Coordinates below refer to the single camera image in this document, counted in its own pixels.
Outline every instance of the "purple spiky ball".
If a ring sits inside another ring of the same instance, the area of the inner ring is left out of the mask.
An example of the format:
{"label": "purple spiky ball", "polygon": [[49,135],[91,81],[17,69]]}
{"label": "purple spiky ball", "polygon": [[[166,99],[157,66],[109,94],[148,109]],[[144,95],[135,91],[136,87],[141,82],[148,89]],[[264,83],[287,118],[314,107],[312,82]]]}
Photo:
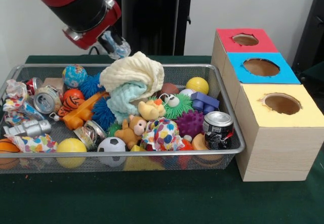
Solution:
{"label": "purple spiky ball", "polygon": [[189,135],[194,138],[196,135],[203,133],[204,114],[197,110],[189,110],[188,113],[183,112],[180,117],[175,120],[179,128],[179,135],[184,137]]}

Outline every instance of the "circular hole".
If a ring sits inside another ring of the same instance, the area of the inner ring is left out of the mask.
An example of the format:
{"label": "circular hole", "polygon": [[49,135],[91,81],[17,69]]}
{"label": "circular hole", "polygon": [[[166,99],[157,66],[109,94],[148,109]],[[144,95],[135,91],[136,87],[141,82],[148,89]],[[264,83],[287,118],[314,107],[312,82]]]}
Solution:
{"label": "circular hole", "polygon": [[272,61],[252,58],[244,61],[244,67],[256,76],[276,76],[280,68]]}
{"label": "circular hole", "polygon": [[268,95],[264,102],[269,108],[277,111],[279,114],[292,115],[301,109],[298,100],[287,94]]}
{"label": "circular hole", "polygon": [[235,43],[240,44],[241,46],[256,46],[259,41],[252,34],[240,33],[233,36]]}

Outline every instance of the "shape sorter box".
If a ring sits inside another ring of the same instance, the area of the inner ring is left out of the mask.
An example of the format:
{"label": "shape sorter box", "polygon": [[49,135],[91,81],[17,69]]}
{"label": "shape sorter box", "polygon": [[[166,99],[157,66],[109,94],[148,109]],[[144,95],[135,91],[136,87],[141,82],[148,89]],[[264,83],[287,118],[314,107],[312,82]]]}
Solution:
{"label": "shape sorter box", "polygon": [[280,53],[228,53],[223,81],[234,109],[241,83],[300,84]]}
{"label": "shape sorter box", "polygon": [[227,53],[278,53],[275,45],[263,29],[217,29],[212,65],[223,75]]}
{"label": "shape sorter box", "polygon": [[324,116],[303,85],[242,84],[235,114],[246,142],[243,181],[303,181],[324,140]]}

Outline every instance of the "teddy bear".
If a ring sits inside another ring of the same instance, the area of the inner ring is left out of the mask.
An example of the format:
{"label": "teddy bear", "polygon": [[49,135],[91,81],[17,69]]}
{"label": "teddy bear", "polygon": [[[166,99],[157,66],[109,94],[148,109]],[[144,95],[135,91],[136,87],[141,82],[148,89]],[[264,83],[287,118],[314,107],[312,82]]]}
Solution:
{"label": "teddy bear", "polygon": [[146,103],[144,101],[139,102],[138,112],[145,120],[156,120],[159,117],[163,117],[166,110],[162,100],[149,100]]}
{"label": "teddy bear", "polygon": [[122,139],[130,150],[142,139],[147,122],[142,117],[134,115],[130,115],[129,120],[128,124],[127,119],[124,119],[122,129],[117,130],[114,136]]}

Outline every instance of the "white wall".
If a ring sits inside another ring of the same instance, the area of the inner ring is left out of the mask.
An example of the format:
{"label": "white wall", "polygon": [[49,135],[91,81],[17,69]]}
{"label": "white wall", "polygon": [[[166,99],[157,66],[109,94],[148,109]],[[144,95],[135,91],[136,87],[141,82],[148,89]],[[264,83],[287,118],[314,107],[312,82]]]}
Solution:
{"label": "white wall", "polygon": [[216,28],[264,28],[292,64],[312,0],[191,0],[186,55],[210,55]]}
{"label": "white wall", "polygon": [[[293,57],[312,0],[192,0],[186,55],[211,55],[217,27],[265,28],[280,52]],[[80,55],[62,22],[39,0],[0,0],[0,84],[28,55]]]}

